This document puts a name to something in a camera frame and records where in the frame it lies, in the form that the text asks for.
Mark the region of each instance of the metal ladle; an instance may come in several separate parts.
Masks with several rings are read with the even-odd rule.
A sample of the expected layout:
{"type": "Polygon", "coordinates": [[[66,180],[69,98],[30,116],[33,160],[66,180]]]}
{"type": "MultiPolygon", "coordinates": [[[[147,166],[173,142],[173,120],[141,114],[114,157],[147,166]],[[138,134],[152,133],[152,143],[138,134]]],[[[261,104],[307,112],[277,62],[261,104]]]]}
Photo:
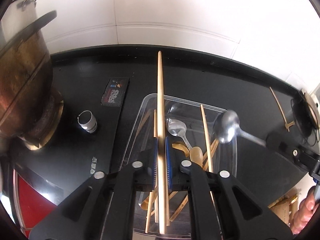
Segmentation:
{"type": "Polygon", "coordinates": [[[235,111],[228,110],[217,117],[213,132],[220,143],[228,143],[235,135],[248,139],[256,144],[266,147],[266,142],[250,133],[241,130],[239,117],[235,111]]]}
{"type": "Polygon", "coordinates": [[[167,130],[173,136],[181,137],[184,143],[186,144],[186,146],[188,147],[189,151],[191,150],[192,146],[190,145],[190,143],[186,138],[187,127],[184,122],[181,122],[177,119],[169,118],[167,123],[167,130]]]}

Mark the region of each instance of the black countertop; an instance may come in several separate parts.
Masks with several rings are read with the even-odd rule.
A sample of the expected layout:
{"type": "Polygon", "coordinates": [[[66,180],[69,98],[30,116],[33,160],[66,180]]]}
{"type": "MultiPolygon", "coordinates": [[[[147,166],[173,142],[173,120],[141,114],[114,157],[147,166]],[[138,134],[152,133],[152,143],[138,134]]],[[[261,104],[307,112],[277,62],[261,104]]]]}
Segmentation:
{"type": "MultiPolygon", "coordinates": [[[[156,46],[105,46],[53,55],[53,85],[64,97],[64,113],[50,142],[31,152],[16,139],[11,156],[18,172],[37,191],[52,193],[59,203],[90,174],[93,157],[96,170],[118,171],[140,104],[156,93],[157,51],[163,52],[165,95],[232,109],[241,128],[265,139],[272,130],[300,140],[296,126],[288,133],[271,85],[288,121],[290,100],[297,90],[257,69],[222,57],[156,46]],[[106,140],[115,120],[100,105],[110,77],[129,77],[130,83],[112,146],[106,140]],[[76,117],[91,110],[99,128],[89,134],[76,117]]],[[[274,152],[237,138],[237,178],[265,205],[278,199],[304,175],[274,152]]]]}

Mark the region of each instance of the clear plastic container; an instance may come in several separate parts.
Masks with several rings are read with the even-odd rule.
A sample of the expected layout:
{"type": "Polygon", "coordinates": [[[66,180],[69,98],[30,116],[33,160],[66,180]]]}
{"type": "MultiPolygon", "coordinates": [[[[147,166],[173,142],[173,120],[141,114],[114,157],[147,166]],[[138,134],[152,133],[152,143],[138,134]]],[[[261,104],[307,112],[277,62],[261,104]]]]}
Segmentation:
{"type": "MultiPolygon", "coordinates": [[[[150,94],[142,101],[136,121],[132,128],[128,144],[126,146],[120,169],[127,163],[137,160],[139,153],[153,148],[153,125],[154,125],[154,109],[156,109],[157,94],[150,94]]],[[[203,105],[210,135],[210,141],[213,142],[213,125],[220,113],[225,109],[203,105]]],[[[180,98],[164,96],[164,113],[165,118],[178,119],[186,124],[186,137],[192,147],[198,146],[202,152],[206,152],[204,126],[202,121],[200,103],[184,100],[180,98]]],[[[180,137],[170,136],[171,141],[183,141],[180,137]]],[[[213,156],[214,172],[227,170],[236,176],[237,168],[237,148],[236,137],[230,143],[218,144],[216,152],[213,156]]],[[[177,193],[169,202],[170,215],[174,213],[177,207],[184,199],[186,192],[177,193]]],[[[148,196],[148,193],[138,192],[136,196],[135,217],[133,222],[134,232],[145,234],[147,211],[140,207],[141,202],[148,196]]],[[[186,205],[177,218],[170,223],[167,228],[167,235],[159,235],[158,224],[151,219],[150,230],[148,235],[161,236],[161,238],[190,238],[190,216],[189,206],[186,205]]]]}

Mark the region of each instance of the wall tile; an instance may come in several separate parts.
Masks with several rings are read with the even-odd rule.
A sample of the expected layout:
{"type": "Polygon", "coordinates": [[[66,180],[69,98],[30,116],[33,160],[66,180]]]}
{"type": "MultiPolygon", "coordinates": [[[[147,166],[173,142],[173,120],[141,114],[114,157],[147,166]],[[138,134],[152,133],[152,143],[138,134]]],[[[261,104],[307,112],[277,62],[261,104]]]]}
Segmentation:
{"type": "Polygon", "coordinates": [[[308,85],[293,72],[289,75],[289,77],[285,81],[298,90],[305,89],[308,91],[308,85]]]}
{"type": "Polygon", "coordinates": [[[42,29],[44,39],[115,25],[114,0],[37,0],[38,17],[57,10],[57,18],[42,29]]]}
{"type": "Polygon", "coordinates": [[[117,44],[116,27],[102,27],[72,33],[47,41],[50,54],[77,48],[117,44]]]}
{"type": "Polygon", "coordinates": [[[117,25],[185,27],[239,41],[250,0],[115,0],[117,25]]]}
{"type": "Polygon", "coordinates": [[[252,0],[250,15],[233,59],[283,80],[293,72],[313,90],[320,83],[320,19],[309,0],[252,0]]]}
{"type": "Polygon", "coordinates": [[[214,35],[176,27],[117,26],[119,44],[153,44],[204,51],[231,57],[235,42],[214,35]]]}

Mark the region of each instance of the human hand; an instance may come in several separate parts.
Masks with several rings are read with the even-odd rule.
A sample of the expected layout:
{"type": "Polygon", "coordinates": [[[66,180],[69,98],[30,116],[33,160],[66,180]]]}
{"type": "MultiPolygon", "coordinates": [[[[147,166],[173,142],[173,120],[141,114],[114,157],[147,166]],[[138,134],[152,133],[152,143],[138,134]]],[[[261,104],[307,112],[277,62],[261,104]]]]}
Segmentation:
{"type": "Polygon", "coordinates": [[[313,196],[314,190],[315,187],[312,187],[309,190],[307,198],[300,203],[299,210],[293,216],[293,221],[290,223],[290,228],[294,235],[300,233],[319,206],[319,204],[316,205],[316,200],[313,196]]]}

